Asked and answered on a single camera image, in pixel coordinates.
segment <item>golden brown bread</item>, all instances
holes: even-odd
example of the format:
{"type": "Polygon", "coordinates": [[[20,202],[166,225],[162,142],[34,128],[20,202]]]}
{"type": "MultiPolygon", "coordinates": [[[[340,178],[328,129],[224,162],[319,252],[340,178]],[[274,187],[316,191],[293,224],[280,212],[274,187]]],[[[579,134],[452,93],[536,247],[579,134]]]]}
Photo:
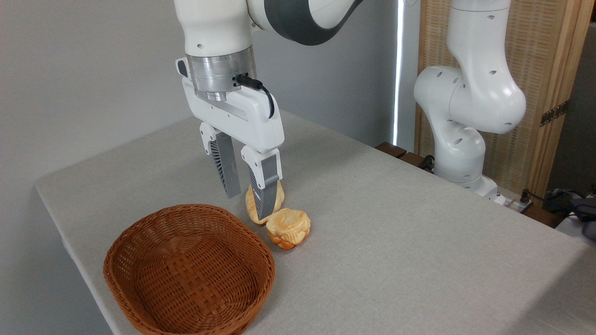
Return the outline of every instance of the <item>golden brown bread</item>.
{"type": "Polygon", "coordinates": [[[284,208],[271,214],[266,226],[271,241],[284,250],[290,250],[310,234],[311,219],[301,210],[284,208]]]}
{"type": "MultiPolygon", "coordinates": [[[[277,212],[281,208],[281,204],[285,200],[284,189],[281,187],[281,182],[277,181],[277,196],[275,198],[275,207],[273,208],[273,212],[277,212]]],[[[267,223],[269,217],[265,217],[262,220],[259,220],[259,215],[257,214],[257,207],[254,204],[254,195],[253,195],[253,188],[249,185],[249,191],[246,192],[246,196],[244,198],[244,202],[246,203],[246,211],[249,213],[250,220],[258,225],[264,225],[267,223]]]]}

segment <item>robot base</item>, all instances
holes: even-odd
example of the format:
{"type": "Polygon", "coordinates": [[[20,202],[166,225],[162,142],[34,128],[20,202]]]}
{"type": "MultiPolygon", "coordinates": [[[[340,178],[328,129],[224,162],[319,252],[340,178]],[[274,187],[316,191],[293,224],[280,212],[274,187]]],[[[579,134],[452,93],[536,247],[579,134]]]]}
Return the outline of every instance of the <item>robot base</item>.
{"type": "Polygon", "coordinates": [[[492,200],[500,205],[504,205],[507,201],[507,198],[499,193],[499,188],[496,186],[496,182],[484,175],[475,181],[454,182],[454,184],[468,189],[479,196],[483,196],[488,200],[492,200]]]}

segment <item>metal hinge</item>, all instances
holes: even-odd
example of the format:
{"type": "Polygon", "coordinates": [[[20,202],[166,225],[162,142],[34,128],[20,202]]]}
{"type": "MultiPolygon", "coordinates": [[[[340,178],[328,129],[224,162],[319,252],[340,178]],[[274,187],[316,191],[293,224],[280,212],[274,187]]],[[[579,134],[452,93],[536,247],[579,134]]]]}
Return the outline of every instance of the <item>metal hinge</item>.
{"type": "Polygon", "coordinates": [[[560,104],[559,106],[556,106],[555,108],[544,113],[542,115],[542,121],[540,121],[540,127],[546,125],[547,123],[552,122],[554,119],[567,113],[568,107],[569,107],[569,100],[565,101],[564,103],[560,104]]]}

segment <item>basket rim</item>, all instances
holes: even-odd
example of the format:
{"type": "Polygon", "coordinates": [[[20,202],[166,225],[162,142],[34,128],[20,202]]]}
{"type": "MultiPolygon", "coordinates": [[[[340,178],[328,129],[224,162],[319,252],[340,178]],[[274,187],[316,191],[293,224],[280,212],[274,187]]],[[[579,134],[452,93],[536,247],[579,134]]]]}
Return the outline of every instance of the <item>basket rim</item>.
{"type": "Polygon", "coordinates": [[[154,213],[151,213],[151,214],[143,217],[142,219],[137,220],[134,224],[132,224],[131,226],[126,228],[118,236],[118,238],[114,241],[114,243],[108,250],[106,257],[104,259],[103,274],[104,274],[104,279],[108,285],[108,288],[112,292],[112,295],[114,295],[114,298],[115,298],[116,302],[118,303],[118,306],[124,312],[124,315],[126,316],[126,318],[139,331],[141,331],[141,329],[139,329],[139,328],[142,328],[143,330],[152,331],[153,333],[156,333],[156,334],[183,335],[181,333],[170,333],[170,332],[155,328],[155,327],[149,325],[149,323],[146,322],[144,319],[139,317],[139,313],[130,304],[130,302],[128,301],[128,299],[126,297],[124,290],[122,289],[122,286],[115,278],[114,266],[116,264],[114,262],[114,258],[116,257],[116,255],[119,255],[119,251],[121,250],[121,248],[124,247],[125,237],[129,234],[134,234],[137,230],[139,230],[140,227],[142,227],[143,223],[145,223],[147,221],[155,220],[156,217],[158,217],[165,211],[188,209],[188,208],[208,209],[208,210],[212,210],[214,212],[219,212],[219,213],[227,216],[228,218],[230,218],[231,222],[233,222],[235,224],[234,225],[235,227],[245,231],[248,235],[247,237],[250,238],[251,242],[256,243],[256,245],[264,251],[266,260],[270,264],[269,268],[271,269],[271,273],[266,276],[265,285],[264,285],[264,288],[262,291],[263,294],[260,294],[254,301],[252,301],[252,303],[244,311],[242,311],[242,313],[238,314],[238,316],[236,316],[232,320],[225,322],[225,323],[223,323],[217,327],[214,327],[210,330],[201,331],[199,333],[187,333],[184,335],[215,334],[215,333],[224,333],[224,332],[231,333],[234,330],[237,330],[243,326],[246,326],[247,324],[252,323],[252,321],[256,318],[256,315],[261,310],[262,306],[265,304],[265,302],[266,302],[267,298],[269,297],[269,294],[271,293],[271,290],[273,288],[273,284],[275,281],[275,261],[274,261],[273,255],[271,253],[271,250],[255,232],[253,232],[250,228],[248,228],[235,215],[233,215],[226,209],[223,209],[221,207],[217,207],[214,205],[210,205],[210,204],[199,204],[199,203],[177,204],[174,206],[165,207],[165,208],[162,208],[154,213]]]}

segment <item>woven screen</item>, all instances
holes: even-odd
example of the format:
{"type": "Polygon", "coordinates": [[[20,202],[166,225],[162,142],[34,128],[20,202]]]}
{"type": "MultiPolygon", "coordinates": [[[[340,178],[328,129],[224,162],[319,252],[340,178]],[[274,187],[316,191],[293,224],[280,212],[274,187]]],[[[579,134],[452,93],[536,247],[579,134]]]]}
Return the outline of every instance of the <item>woven screen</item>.
{"type": "MultiPolygon", "coordinates": [[[[450,3],[450,0],[423,2],[421,71],[433,65],[458,66],[446,44],[450,3]]],[[[512,0],[511,3],[505,51],[511,74],[526,95],[526,115],[509,134],[481,133],[486,142],[483,173],[510,191],[520,192],[527,181],[537,127],[545,112],[545,90],[565,5],[566,1],[561,0],[512,0]]],[[[418,154],[433,154],[433,134],[428,120],[420,108],[417,115],[418,154]]]]}

